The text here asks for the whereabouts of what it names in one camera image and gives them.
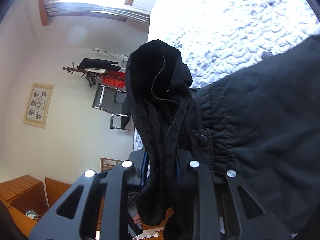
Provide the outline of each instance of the black jacket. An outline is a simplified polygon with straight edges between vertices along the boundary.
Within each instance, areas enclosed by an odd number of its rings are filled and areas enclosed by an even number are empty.
[[[192,206],[174,174],[180,147],[212,170],[235,170],[299,232],[320,200],[320,36],[205,88],[191,83],[179,50],[160,40],[129,57],[127,97],[151,166],[142,220],[157,225],[172,206],[175,239],[190,239]]]
[[[20,231],[6,206],[0,200],[0,239],[28,240]]]

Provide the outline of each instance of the snap button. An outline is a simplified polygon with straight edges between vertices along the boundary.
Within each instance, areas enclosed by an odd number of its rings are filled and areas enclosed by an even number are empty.
[[[197,142],[200,147],[205,147],[208,144],[208,138],[204,135],[200,135],[197,138]]]

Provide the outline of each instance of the framed picture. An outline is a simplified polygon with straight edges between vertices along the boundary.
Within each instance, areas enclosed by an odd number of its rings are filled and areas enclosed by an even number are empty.
[[[33,83],[24,114],[24,122],[45,128],[54,85]]]

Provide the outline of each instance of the curtain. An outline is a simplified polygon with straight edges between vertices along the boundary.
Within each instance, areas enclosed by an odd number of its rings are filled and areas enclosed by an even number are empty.
[[[79,2],[61,2],[49,1],[45,3],[45,8],[48,16],[56,16],[61,13],[70,12],[93,12],[106,11],[120,16],[125,16],[139,22],[147,22],[150,19],[151,10],[142,9],[130,5],[120,5],[116,7],[104,7],[89,3]]]

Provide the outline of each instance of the wooden cabinet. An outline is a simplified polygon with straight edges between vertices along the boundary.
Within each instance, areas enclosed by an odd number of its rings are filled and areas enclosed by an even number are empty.
[[[43,215],[48,209],[43,182],[29,175],[1,183],[0,200],[26,237],[37,224],[25,215],[26,211],[33,209]]]
[[[49,207],[51,207],[70,188],[71,184],[63,183],[54,179],[45,178],[45,188]]]

